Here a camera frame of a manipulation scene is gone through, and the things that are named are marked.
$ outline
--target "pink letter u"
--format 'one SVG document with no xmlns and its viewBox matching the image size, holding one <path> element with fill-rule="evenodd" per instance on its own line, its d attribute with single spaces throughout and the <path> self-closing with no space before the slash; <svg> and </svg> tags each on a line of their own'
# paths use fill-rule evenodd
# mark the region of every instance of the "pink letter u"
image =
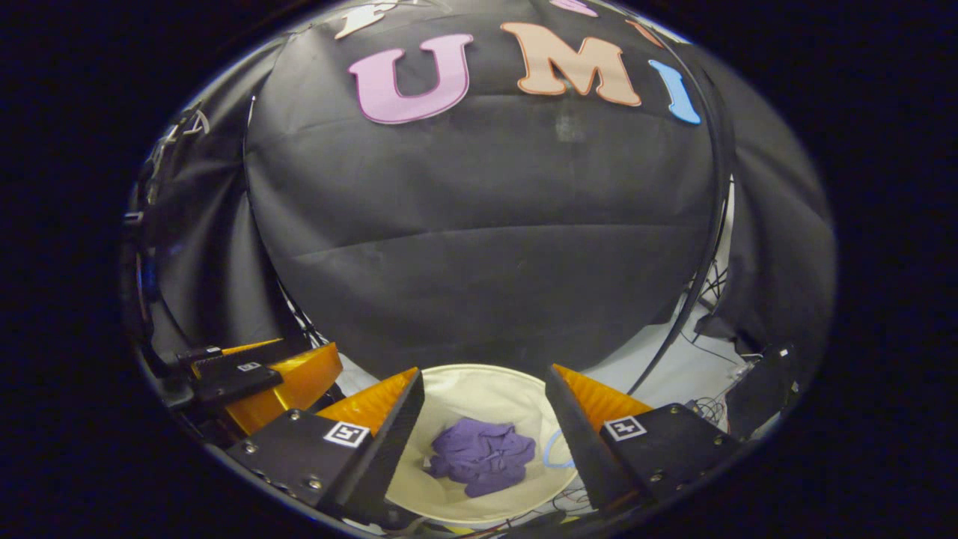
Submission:
<svg viewBox="0 0 958 539">
<path fill-rule="evenodd" d="M 418 96 L 399 94 L 396 60 L 402 49 L 390 49 L 361 59 L 350 66 L 356 75 L 356 91 L 363 115 L 380 124 L 405 124 L 449 110 L 466 97 L 469 71 L 466 45 L 472 35 L 441 35 L 424 41 L 420 48 L 436 57 L 436 87 Z"/>
</svg>

